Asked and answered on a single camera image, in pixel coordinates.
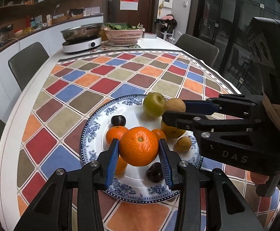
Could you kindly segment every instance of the pink plastic basket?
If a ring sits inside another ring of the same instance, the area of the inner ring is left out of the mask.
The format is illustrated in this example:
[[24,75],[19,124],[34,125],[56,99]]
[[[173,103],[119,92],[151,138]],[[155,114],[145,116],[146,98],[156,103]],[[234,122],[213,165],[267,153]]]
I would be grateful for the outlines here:
[[143,35],[143,29],[111,30],[104,28],[104,31],[109,41],[118,45],[136,44]]

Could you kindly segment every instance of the colorful checkered tablecloth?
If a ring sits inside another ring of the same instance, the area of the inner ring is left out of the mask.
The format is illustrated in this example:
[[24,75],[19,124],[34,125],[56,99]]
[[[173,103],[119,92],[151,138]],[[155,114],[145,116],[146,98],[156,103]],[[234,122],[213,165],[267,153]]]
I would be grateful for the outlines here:
[[[81,132],[101,105],[129,94],[162,93],[166,98],[205,100],[233,93],[228,82],[182,51],[127,49],[60,60],[45,81],[20,143],[17,197],[20,215],[59,167],[82,167]],[[211,119],[232,119],[213,114]],[[203,169],[221,168],[245,197],[263,226],[280,200],[256,195],[248,171],[204,158]],[[156,204],[121,202],[99,192],[101,212],[109,231],[172,231],[179,196]],[[73,230],[77,230],[77,190],[73,193]],[[201,190],[201,230],[206,226],[205,194]]]

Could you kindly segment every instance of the glass sliding door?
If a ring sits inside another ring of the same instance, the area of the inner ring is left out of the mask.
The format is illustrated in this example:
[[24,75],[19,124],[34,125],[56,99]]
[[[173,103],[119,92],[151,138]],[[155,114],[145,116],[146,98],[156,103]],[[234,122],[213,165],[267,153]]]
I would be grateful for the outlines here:
[[213,69],[242,94],[260,94],[258,67],[248,46],[246,29],[253,17],[280,20],[277,0],[206,0],[200,39],[219,48]]
[[221,0],[206,0],[205,3],[199,38],[210,44],[214,44],[213,38],[220,13],[220,5]]

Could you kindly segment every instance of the stainless steel pot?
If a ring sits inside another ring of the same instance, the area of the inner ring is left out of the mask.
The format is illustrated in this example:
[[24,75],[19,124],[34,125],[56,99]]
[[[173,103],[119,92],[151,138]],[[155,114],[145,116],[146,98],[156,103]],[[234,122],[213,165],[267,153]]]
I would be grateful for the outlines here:
[[65,41],[85,41],[98,36],[102,23],[82,25],[61,31]]

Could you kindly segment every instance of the wooden door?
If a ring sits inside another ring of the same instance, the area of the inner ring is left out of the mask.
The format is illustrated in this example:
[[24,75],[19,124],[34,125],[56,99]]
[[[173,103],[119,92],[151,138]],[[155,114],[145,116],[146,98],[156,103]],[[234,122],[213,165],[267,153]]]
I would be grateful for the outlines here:
[[108,2],[108,22],[128,22],[132,26],[138,23],[150,31],[154,18],[150,16],[153,11],[153,0],[139,0],[138,10],[120,10],[120,0],[107,0]]

